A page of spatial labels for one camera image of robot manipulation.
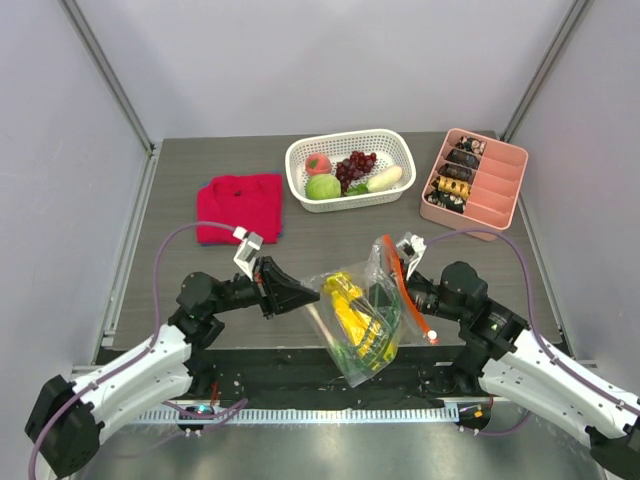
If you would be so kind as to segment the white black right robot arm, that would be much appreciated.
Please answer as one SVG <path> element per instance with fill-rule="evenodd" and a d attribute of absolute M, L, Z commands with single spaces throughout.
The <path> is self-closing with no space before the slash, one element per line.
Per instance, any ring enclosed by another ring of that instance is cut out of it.
<path fill-rule="evenodd" d="M 459 326 L 464 348 L 451 371 L 457 391 L 508 399 L 587 446 L 611 474 L 638 478 L 638 395 L 574 361 L 491 299 L 487 283 L 465 262 L 446 266 L 437 282 L 411 272 L 405 286 L 420 313 Z"/>

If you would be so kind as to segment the yellow fake corn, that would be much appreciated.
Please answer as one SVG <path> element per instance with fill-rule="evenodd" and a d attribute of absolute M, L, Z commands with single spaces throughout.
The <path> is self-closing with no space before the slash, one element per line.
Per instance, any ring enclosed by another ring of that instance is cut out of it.
<path fill-rule="evenodd" d="M 389 365 L 396 357 L 397 326 L 372 320 L 364 336 L 356 346 L 356 353 L 367 371 L 376 373 Z"/>

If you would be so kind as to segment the pink fake peach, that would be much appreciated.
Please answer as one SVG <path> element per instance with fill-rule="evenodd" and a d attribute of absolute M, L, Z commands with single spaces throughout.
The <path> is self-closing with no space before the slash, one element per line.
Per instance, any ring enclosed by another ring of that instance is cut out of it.
<path fill-rule="evenodd" d="M 332 168 L 329 157 L 322 153 L 313 153 L 305 161 L 305 171 L 309 176 L 330 174 Z"/>

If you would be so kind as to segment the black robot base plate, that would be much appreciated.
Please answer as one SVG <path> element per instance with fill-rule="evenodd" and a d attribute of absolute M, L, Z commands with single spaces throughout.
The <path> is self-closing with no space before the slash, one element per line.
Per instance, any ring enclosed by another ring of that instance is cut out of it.
<path fill-rule="evenodd" d="M 193 383 L 180 400 L 246 398 L 267 410 L 401 410 L 431 408 L 449 398 L 485 397 L 453 361 L 461 346 L 402 346 L 374 377 L 350 387 L 323 348 L 205 350 L 186 362 Z"/>

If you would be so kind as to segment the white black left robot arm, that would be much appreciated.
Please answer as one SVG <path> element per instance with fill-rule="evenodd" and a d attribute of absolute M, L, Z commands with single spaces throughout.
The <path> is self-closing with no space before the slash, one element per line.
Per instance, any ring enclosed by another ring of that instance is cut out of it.
<path fill-rule="evenodd" d="M 195 361 L 222 333 L 219 314 L 257 306 L 270 318 L 318 299 L 270 257 L 258 258 L 252 273 L 226 281 L 203 272 L 188 275 L 177 310 L 149 339 L 83 377 L 56 375 L 43 384 L 25 425 L 34 444 L 29 477 L 36 476 L 38 460 L 57 478 L 68 477 L 146 410 L 184 394 L 205 397 L 213 375 Z"/>

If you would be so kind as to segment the white fake radish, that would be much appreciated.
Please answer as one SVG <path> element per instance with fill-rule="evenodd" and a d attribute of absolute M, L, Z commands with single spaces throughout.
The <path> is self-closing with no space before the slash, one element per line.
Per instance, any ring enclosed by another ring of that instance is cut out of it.
<path fill-rule="evenodd" d="M 369 178 L 366 183 L 346 190 L 346 196 L 355 196 L 368 193 L 380 193 L 389 190 L 400 181 L 403 169 L 394 165 Z"/>

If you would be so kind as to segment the purple fake grape bunch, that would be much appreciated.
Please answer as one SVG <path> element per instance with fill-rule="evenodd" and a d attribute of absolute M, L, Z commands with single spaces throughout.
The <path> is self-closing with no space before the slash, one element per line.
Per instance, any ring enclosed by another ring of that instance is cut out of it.
<path fill-rule="evenodd" d="M 335 176 L 342 185 L 342 195 L 346 196 L 349 187 L 366 183 L 365 178 L 371 173 L 376 162 L 376 153 L 366 154 L 363 151 L 353 151 L 348 158 L 339 162 Z"/>

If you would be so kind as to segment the yellow fake banana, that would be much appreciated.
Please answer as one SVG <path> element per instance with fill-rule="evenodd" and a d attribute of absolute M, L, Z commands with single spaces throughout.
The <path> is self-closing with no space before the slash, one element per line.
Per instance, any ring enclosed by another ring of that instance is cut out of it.
<path fill-rule="evenodd" d="M 366 291 L 356 285 L 347 272 L 330 275 L 322 290 L 330 296 L 334 314 L 356 352 L 356 346 L 370 322 L 378 320 L 374 308 L 365 296 Z"/>

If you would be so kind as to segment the green fake cabbage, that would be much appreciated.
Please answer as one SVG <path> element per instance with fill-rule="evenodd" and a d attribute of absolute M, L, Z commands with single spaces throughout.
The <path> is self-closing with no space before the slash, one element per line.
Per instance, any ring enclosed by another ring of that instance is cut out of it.
<path fill-rule="evenodd" d="M 332 174 L 317 174 L 306 183 L 305 194 L 314 201 L 332 200 L 341 197 L 342 185 Z"/>

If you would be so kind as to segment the clear zip top bag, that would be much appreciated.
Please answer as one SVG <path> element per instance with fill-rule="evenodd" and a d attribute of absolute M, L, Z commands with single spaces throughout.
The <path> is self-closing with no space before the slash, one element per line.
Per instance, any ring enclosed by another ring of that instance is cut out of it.
<path fill-rule="evenodd" d="M 425 251 L 418 235 L 408 232 L 398 242 L 383 235 L 367 260 L 302 281 L 319 295 L 306 311 L 349 386 L 390 365 L 406 335 L 422 345 L 438 343 L 436 330 L 409 295 L 408 282 L 417 278 Z"/>

